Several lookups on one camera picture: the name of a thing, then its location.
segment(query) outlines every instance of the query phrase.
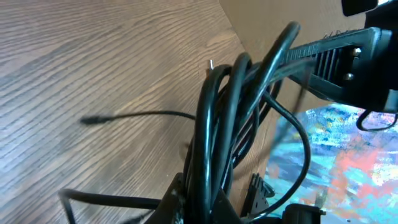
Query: cable end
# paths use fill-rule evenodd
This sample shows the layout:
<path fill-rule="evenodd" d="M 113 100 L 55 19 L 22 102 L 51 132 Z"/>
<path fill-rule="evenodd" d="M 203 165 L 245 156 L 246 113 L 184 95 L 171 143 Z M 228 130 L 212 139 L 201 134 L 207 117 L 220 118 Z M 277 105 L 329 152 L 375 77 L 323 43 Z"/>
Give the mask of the cable end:
<path fill-rule="evenodd" d="M 113 118 L 104 117 L 104 116 L 87 116 L 87 117 L 82 117 L 80 119 L 80 123 L 85 125 L 95 125 L 95 124 L 104 124 L 112 120 Z"/>

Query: black cable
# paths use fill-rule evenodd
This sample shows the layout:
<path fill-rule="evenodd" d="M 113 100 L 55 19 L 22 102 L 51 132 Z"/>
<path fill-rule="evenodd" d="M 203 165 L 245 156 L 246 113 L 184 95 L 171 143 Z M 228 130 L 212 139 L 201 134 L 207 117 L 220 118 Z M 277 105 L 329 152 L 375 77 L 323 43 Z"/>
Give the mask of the black cable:
<path fill-rule="evenodd" d="M 233 167 L 236 167 L 248 153 L 259 124 L 271 108 L 285 116 L 297 128 L 304 143 L 305 161 L 299 178 L 288 192 L 277 203 L 253 218 L 266 216 L 281 206 L 301 184 L 309 166 L 308 138 L 297 119 L 275 100 L 282 84 L 281 79 L 302 72 L 304 68 L 313 65 L 310 59 L 280 65 L 281 58 L 284 57 L 298 31 L 299 25 L 291 22 L 261 63 L 252 65 L 249 55 L 241 54 L 232 68 L 228 65 L 220 65 L 210 71 L 201 89 L 195 133 L 188 147 L 183 169 L 187 223 L 210 222 L 210 210 L 218 191 L 222 189 L 228 195 L 233 178 Z M 229 75 L 229 80 L 220 89 L 221 81 L 227 75 Z M 275 82 L 270 94 L 271 85 Z M 169 114 L 195 120 L 195 117 L 190 114 L 176 111 L 146 111 L 117 116 L 85 117 L 80 122 L 89 125 L 101 124 L 115 119 L 150 114 Z M 88 203 L 102 203 L 101 200 L 97 201 L 102 196 L 82 193 L 80 198 L 89 197 Z M 133 204 L 139 203 L 138 198 L 130 199 Z M 61 197 L 61 201 L 71 221 L 73 213 L 70 204 L 66 197 Z M 118 203 L 115 202 L 113 206 L 120 206 Z"/>
<path fill-rule="evenodd" d="M 241 94 L 244 75 L 250 66 L 251 60 L 247 53 L 238 56 L 238 59 L 236 59 L 232 67 L 231 75 L 226 85 L 226 91 L 223 95 L 225 100 L 219 118 L 218 132 L 215 133 L 215 150 L 213 151 L 213 158 L 211 159 L 211 205 L 214 204 L 218 191 L 220 190 L 223 171 L 226 167 L 228 157 L 230 156 L 229 147 L 231 145 L 239 96 Z"/>
<path fill-rule="evenodd" d="M 198 101 L 197 120 L 193 137 L 192 159 L 189 170 L 187 209 L 188 222 L 209 223 L 211 209 L 211 151 L 214 144 L 214 114 L 222 79 L 231 67 L 218 66 L 205 80 Z"/>
<path fill-rule="evenodd" d="M 112 195 L 101 195 L 79 192 L 77 190 L 62 189 L 58 192 L 63 209 L 67 214 L 70 224 L 75 224 L 72 207 L 70 206 L 70 199 L 90 203 L 93 205 L 104 205 L 111 207 L 125 207 L 125 208 L 141 208 L 155 210 L 160 203 L 159 199 L 140 198 L 140 197 L 123 197 Z"/>
<path fill-rule="evenodd" d="M 392 128 L 393 126 L 395 126 L 396 123 L 397 123 L 397 120 L 398 120 L 398 114 L 395 114 L 394 121 L 393 121 L 390 125 L 388 125 L 387 127 L 384 127 L 384 128 L 371 128 L 371 129 L 368 129 L 368 128 L 365 128 L 365 127 L 363 126 L 363 122 L 364 122 L 364 120 L 365 120 L 371 113 L 372 113 L 372 111 L 366 110 L 365 112 L 363 112 L 363 113 L 359 116 L 358 120 L 356 121 L 356 127 L 357 127 L 359 130 L 361 130 L 361 131 L 384 131 L 384 130 L 390 129 L 390 128 Z"/>
<path fill-rule="evenodd" d="M 173 116 L 181 116 L 184 118 L 195 120 L 194 115 L 178 111 L 144 111 L 144 112 L 137 112 L 130 114 L 121 114 L 116 116 L 85 116 L 80 119 L 80 123 L 85 125 L 104 124 L 109 121 L 114 121 L 116 119 L 133 118 L 136 116 L 147 116 L 147 115 L 173 115 Z"/>
<path fill-rule="evenodd" d="M 303 147 L 304 147 L 304 162 L 303 167 L 298 175 L 297 180 L 291 186 L 291 188 L 283 195 L 276 203 L 268 207 L 262 212 L 257 214 L 250 215 L 251 218 L 257 220 L 262 217 L 267 216 L 269 213 L 273 212 L 275 209 L 279 208 L 283 205 L 293 194 L 294 192 L 300 187 L 301 183 L 303 182 L 309 168 L 310 168 L 310 161 L 311 161 L 311 147 L 310 141 L 308 139 L 307 133 L 304 127 L 300 124 L 297 118 L 292 115 L 289 111 L 287 111 L 282 105 L 280 105 L 275 99 L 273 99 L 268 93 L 264 94 L 264 97 L 267 100 L 267 103 L 275 109 L 278 113 L 280 113 L 288 122 L 290 122 L 298 131 L 298 134 L 302 138 Z"/>

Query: coiled cable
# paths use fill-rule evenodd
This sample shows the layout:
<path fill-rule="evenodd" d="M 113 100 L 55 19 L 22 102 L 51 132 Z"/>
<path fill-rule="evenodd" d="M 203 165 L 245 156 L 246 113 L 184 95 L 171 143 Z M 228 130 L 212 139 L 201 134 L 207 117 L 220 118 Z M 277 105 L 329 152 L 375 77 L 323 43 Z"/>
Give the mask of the coiled cable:
<path fill-rule="evenodd" d="M 283 78 L 303 73 L 315 64 L 311 59 L 303 59 L 280 65 L 299 29 L 298 23 L 291 22 L 260 63 L 252 64 L 250 56 L 242 53 L 232 67 L 219 65 L 211 70 L 200 92 L 196 116 L 176 111 L 146 111 L 119 116 L 85 117 L 81 119 L 81 123 L 101 124 L 150 114 L 194 119 L 195 132 L 183 168 L 183 184 L 187 200 L 185 219 L 187 223 L 204 224 L 211 222 L 211 209 L 219 190 L 224 190 L 228 194 L 233 180 L 232 170 L 249 152 L 259 125 L 270 109 L 275 109 L 297 129 L 303 140 L 305 157 L 303 169 L 288 192 L 268 209 L 246 219 L 253 221 L 262 218 L 286 202 L 298 189 L 310 163 L 310 145 L 304 128 L 294 115 L 275 100 Z M 229 76 L 227 84 L 220 88 L 221 81 L 227 76 Z M 65 199 L 68 197 L 63 194 L 62 200 Z M 134 202 L 136 198 L 130 197 L 130 199 Z M 70 205 L 67 203 L 63 205 L 69 222 L 74 223 Z M 142 208 L 136 203 L 131 205 Z"/>

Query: wooden surface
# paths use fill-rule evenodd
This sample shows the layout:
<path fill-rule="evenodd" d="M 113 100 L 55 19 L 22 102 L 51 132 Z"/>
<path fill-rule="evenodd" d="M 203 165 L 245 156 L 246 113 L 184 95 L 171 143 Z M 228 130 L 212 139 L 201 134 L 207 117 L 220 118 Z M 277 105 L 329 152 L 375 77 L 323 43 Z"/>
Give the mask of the wooden surface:
<path fill-rule="evenodd" d="M 57 197 L 65 187 L 161 198 L 182 171 L 192 121 L 77 121 L 142 110 L 194 114 L 206 60 L 233 63 L 243 51 L 215 0 L 2 1 L 0 18 L 0 223 L 66 223 Z M 72 207 L 78 223 L 143 212 Z"/>

